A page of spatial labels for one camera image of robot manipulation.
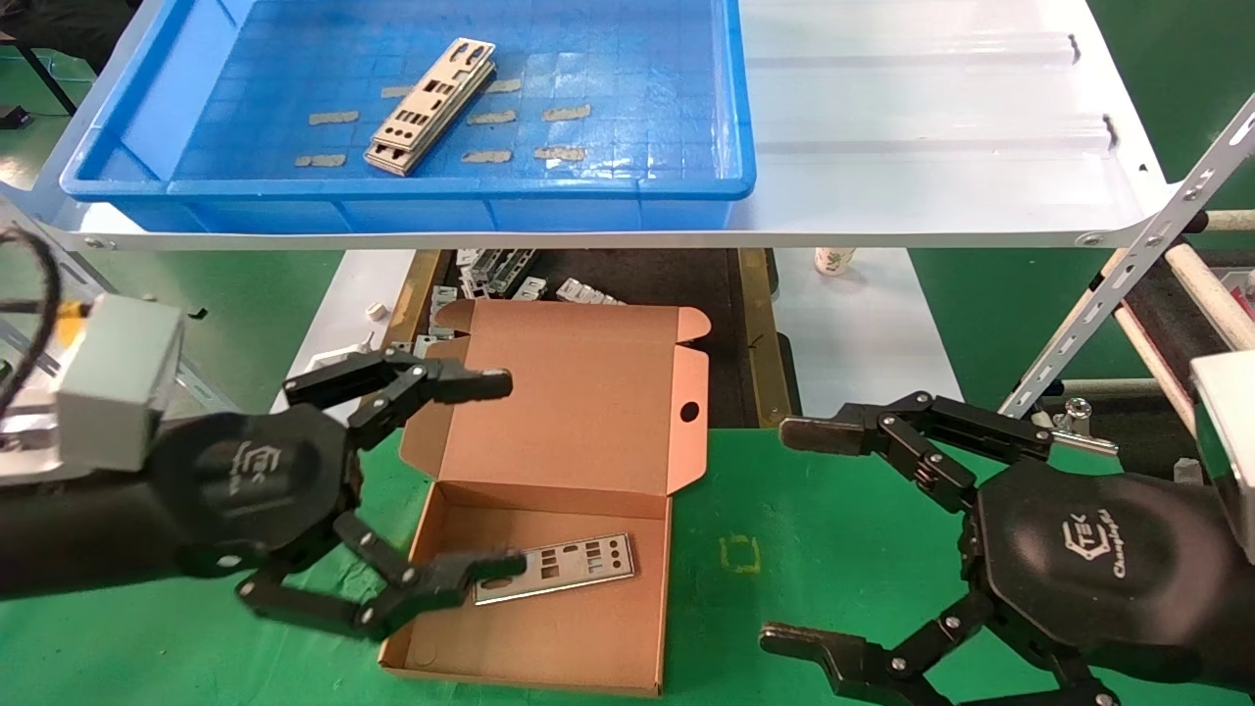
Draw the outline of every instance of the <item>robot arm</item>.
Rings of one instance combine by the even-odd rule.
[[[1067,474],[1045,463],[1048,431],[922,393],[884,408],[847,405],[831,420],[786,420],[786,446],[876,454],[961,514],[956,564],[968,593],[895,647],[767,623],[762,648],[816,662],[838,696],[884,706],[951,706],[925,672],[983,628],[1059,687],[981,706],[1118,706],[1091,666],[1255,693],[1246,652],[1255,636],[1246,608],[1255,597],[1246,510],[1255,351],[1197,360],[1194,372],[1211,488]],[[978,485],[929,439],[1008,468]]]
[[[280,414],[161,423],[181,320],[103,296],[53,387],[24,390],[0,415],[0,599],[251,572],[236,593],[256,614],[383,640],[459,606],[477,581],[523,572],[506,552],[410,564],[354,514],[359,450],[428,403],[510,395],[507,372],[387,349],[286,381]],[[323,414],[358,398],[346,426]],[[338,545],[384,579],[378,596],[358,604],[284,586]]]

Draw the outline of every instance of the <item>paper cup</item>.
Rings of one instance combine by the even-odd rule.
[[[850,267],[855,247],[816,247],[814,268],[823,276],[835,277]]]

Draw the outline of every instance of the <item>screw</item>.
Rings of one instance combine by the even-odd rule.
[[[1063,404],[1063,411],[1074,420],[1088,420],[1094,410],[1084,399],[1073,398]]]

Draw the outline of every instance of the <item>logo on robot hand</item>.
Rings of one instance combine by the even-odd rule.
[[[1086,562],[1111,552],[1107,529],[1087,522],[1084,515],[1071,515],[1071,522],[1063,523],[1063,545]]]
[[[279,470],[280,450],[274,446],[250,449],[252,443],[245,441],[231,460],[231,484],[227,495],[240,493],[243,479],[248,483],[264,483],[266,477]]]

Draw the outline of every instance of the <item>white shelf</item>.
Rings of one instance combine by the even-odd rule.
[[[727,231],[144,233],[102,204],[58,224],[80,231],[70,246],[119,248],[1071,246],[1093,231],[1117,246],[1173,191],[1084,0],[740,14],[758,182]]]

